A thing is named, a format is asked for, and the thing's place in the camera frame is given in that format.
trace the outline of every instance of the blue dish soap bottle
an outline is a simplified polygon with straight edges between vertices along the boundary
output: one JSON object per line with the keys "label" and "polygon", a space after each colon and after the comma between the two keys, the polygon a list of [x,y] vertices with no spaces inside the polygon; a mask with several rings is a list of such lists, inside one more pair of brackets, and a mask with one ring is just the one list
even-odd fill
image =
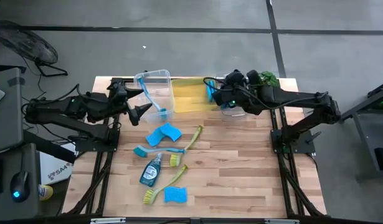
{"label": "blue dish soap bottle", "polygon": [[158,179],[159,172],[161,171],[161,158],[162,153],[158,153],[156,157],[147,164],[140,177],[140,183],[153,187]]}

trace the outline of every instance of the wooden tabletop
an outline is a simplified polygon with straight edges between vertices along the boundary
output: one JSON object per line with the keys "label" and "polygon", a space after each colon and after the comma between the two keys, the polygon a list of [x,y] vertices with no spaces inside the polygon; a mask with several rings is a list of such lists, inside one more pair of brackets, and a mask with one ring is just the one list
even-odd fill
{"label": "wooden tabletop", "polygon": [[[108,93],[106,87],[111,78],[96,77],[93,91]],[[284,90],[298,91],[293,78],[281,78],[280,84]],[[289,124],[303,118],[301,108],[285,108],[285,111]],[[164,203],[161,192],[153,205],[143,204],[148,188],[139,183],[139,178],[155,155],[138,157],[133,149],[138,144],[148,146],[145,137],[158,125],[140,122],[132,126],[127,115],[121,115],[120,122],[120,142],[114,153],[104,216],[286,217],[278,161],[270,142],[272,124],[268,111],[240,118],[224,116],[220,110],[174,114],[171,124],[182,131],[182,136],[176,142],[164,139],[158,146],[185,147],[198,125],[204,127],[196,143],[182,157],[182,164],[187,164],[189,169],[174,184],[187,188],[187,203]],[[154,189],[168,183],[182,167],[181,164],[170,168],[169,156],[170,153],[164,153],[163,168]],[[75,162],[63,212],[73,208],[90,186],[95,157],[96,153],[87,152]],[[316,208],[326,213],[313,161],[303,154],[295,155],[295,161],[301,188]],[[290,193],[296,211],[295,195],[292,190]]]}

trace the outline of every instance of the gray floor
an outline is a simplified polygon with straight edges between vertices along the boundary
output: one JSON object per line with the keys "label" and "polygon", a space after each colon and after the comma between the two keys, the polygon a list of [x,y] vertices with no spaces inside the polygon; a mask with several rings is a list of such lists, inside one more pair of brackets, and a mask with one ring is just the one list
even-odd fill
{"label": "gray floor", "polygon": [[[272,0],[279,29],[383,29],[383,0]],[[0,19],[23,25],[269,28],[264,0],[5,0]],[[44,78],[46,97],[76,83],[91,90],[97,75],[168,69],[176,76],[208,76],[237,68],[278,73],[271,34],[37,32],[59,53],[68,77]],[[281,35],[287,77],[301,91],[329,91],[346,111],[383,83],[383,36]],[[23,65],[0,45],[0,63]],[[27,72],[24,96],[39,94]],[[53,128],[57,133],[66,130]],[[352,121],[321,125],[315,140],[328,214],[383,222],[383,179],[358,184],[372,168]],[[44,138],[53,139],[42,130]]]}

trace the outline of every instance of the plastic bin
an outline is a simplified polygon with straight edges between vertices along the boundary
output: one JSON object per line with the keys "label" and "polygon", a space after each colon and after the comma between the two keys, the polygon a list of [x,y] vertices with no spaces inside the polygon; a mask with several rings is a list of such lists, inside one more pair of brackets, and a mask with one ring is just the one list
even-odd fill
{"label": "plastic bin", "polygon": [[[158,111],[154,105],[142,115],[141,120],[148,123],[165,122],[172,119],[174,111],[173,90],[171,76],[167,70],[158,70],[152,72],[144,72],[135,75],[134,83],[136,88],[142,88],[139,80],[144,82],[144,85],[151,99],[165,111]],[[145,104],[150,103],[147,96],[142,93],[137,97],[137,101]]]}

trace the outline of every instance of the bottle label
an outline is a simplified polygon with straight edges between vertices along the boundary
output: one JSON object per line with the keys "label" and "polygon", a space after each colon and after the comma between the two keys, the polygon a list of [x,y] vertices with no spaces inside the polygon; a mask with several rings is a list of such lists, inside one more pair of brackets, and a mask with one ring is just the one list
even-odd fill
{"label": "bottle label", "polygon": [[144,172],[143,177],[145,179],[151,180],[156,177],[156,169],[152,166],[148,166],[146,172]]}

